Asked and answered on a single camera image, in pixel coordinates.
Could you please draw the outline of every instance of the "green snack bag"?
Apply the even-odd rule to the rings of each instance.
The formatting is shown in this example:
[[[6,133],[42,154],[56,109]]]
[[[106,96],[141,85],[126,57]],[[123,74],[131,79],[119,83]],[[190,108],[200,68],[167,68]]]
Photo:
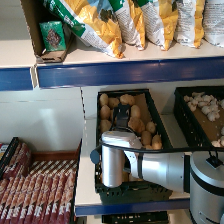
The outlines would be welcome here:
[[[46,51],[64,51],[66,49],[61,22],[40,23],[40,29]]]

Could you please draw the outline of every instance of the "black plastic tray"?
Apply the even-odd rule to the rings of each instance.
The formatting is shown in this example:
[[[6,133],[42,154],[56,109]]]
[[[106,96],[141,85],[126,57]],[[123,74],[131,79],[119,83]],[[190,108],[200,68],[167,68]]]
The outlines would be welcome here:
[[[102,223],[107,224],[166,224],[169,223],[167,212],[145,212],[117,215],[103,215]]]
[[[174,93],[174,116],[189,147],[210,147],[212,146],[211,142],[184,101],[184,96],[191,96],[193,92],[205,92],[206,95],[213,95],[220,100],[224,99],[224,86],[178,87]]]
[[[161,135],[163,148],[172,149],[169,137],[163,126],[161,118],[155,107],[154,101],[149,93],[148,89],[139,90],[124,90],[124,91],[110,91],[100,92],[97,98],[97,132],[96,132],[96,143],[98,145],[100,138],[100,104],[99,98],[101,94],[106,93],[108,97],[120,97],[124,94],[129,95],[140,95],[145,94],[146,103],[148,110],[152,117],[153,122],[157,124],[157,132]],[[101,201],[104,204],[123,204],[123,203],[134,203],[134,202],[148,202],[148,201],[161,201],[168,200],[172,194],[171,190],[167,190],[158,184],[150,183],[147,181],[134,181],[134,182],[123,182],[119,187],[108,188],[101,183],[100,175],[102,173],[101,165],[95,166],[95,191],[100,194]]]

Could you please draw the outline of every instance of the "potato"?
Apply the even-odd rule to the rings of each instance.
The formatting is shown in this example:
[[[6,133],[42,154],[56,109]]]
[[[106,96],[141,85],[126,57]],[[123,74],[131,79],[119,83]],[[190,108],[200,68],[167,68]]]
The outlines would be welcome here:
[[[128,122],[128,127],[131,128],[133,131],[138,132],[139,128],[141,128],[140,119],[137,117],[130,117],[130,120]]]
[[[122,182],[128,182],[128,179],[129,179],[128,176],[129,176],[129,174],[127,172],[123,171]]]
[[[153,135],[156,133],[156,126],[152,121],[147,123],[145,129]]]
[[[111,122],[112,122],[112,119],[113,119],[113,112],[114,112],[114,110],[110,111],[110,120],[111,120]],[[116,123],[117,123],[117,117],[115,117],[115,120],[114,120],[114,124],[116,124]]]
[[[141,111],[137,105],[133,105],[131,107],[131,117],[137,117],[137,118],[141,117]]]
[[[161,149],[162,148],[162,140],[159,135],[155,135],[152,138],[152,148],[153,149]]]
[[[110,108],[107,105],[104,105],[100,109],[100,118],[101,120],[108,120],[110,117]]]
[[[140,120],[140,127],[138,129],[139,133],[142,133],[143,131],[145,131],[145,124],[143,123],[143,121],[141,119]]]
[[[153,149],[151,145],[146,145],[145,148],[146,149]]]
[[[150,132],[148,132],[148,131],[142,132],[141,143],[142,143],[142,145],[151,145],[152,135]]]
[[[117,98],[108,99],[108,106],[110,107],[110,109],[114,109],[114,107],[117,107],[119,103],[119,99]]]
[[[108,96],[107,94],[103,93],[101,96],[100,96],[100,106],[104,106],[104,105],[108,105]]]
[[[135,104],[135,98],[128,94],[122,95],[120,101],[123,105],[129,104],[130,106],[133,106]]]
[[[109,131],[111,127],[111,122],[108,120],[101,120],[100,121],[100,132],[101,134],[104,133],[105,131]]]

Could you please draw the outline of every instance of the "bag of chips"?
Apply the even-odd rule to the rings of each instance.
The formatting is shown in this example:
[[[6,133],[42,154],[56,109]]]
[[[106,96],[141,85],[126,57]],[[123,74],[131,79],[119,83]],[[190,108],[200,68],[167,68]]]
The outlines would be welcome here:
[[[146,37],[161,50],[168,50],[173,41],[178,12],[172,0],[138,0],[145,21]]]
[[[218,47],[224,47],[224,1],[207,0],[203,19],[205,39]]]
[[[109,0],[117,17],[122,39],[135,45],[138,50],[145,47],[145,25],[141,8],[134,0]]]
[[[84,42],[122,58],[121,31],[108,0],[40,0]]]
[[[199,48],[204,36],[202,18],[205,0],[177,0],[178,21],[175,40],[189,47]]]

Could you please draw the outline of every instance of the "blue shelf edge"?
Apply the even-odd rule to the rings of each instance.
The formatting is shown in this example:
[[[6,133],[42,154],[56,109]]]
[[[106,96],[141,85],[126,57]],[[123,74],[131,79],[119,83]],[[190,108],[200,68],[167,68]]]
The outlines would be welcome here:
[[[30,68],[0,68],[0,91],[33,90]]]
[[[80,217],[88,215],[156,212],[189,208],[190,199],[172,199],[168,201],[150,201],[131,204],[75,206],[75,215]]]
[[[40,66],[40,88],[224,78],[224,56]]]

